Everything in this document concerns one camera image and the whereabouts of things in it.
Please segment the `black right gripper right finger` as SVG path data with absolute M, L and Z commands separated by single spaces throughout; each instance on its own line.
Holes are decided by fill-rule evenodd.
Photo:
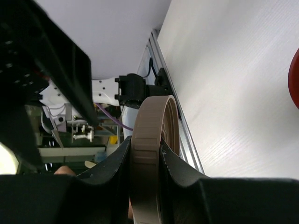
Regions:
M 272 178 L 211 178 L 160 147 L 164 224 L 296 224 L 299 182 Z

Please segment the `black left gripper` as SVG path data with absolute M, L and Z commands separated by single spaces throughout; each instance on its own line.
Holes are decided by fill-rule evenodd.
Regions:
M 0 141 L 31 168 L 43 163 L 25 105 L 38 105 L 50 82 L 97 125 L 89 57 L 35 1 L 1 1 Z

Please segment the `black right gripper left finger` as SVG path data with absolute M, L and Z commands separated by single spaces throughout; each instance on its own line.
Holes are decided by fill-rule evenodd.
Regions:
M 79 174 L 2 175 L 3 224 L 125 224 L 129 204 L 131 138 Z

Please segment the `taupe round lid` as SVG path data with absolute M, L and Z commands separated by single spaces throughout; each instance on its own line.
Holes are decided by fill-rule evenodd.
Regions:
M 159 200 L 160 142 L 179 155 L 179 125 L 172 95 L 146 98 L 139 108 L 130 146 L 130 202 L 138 224 L 162 222 Z

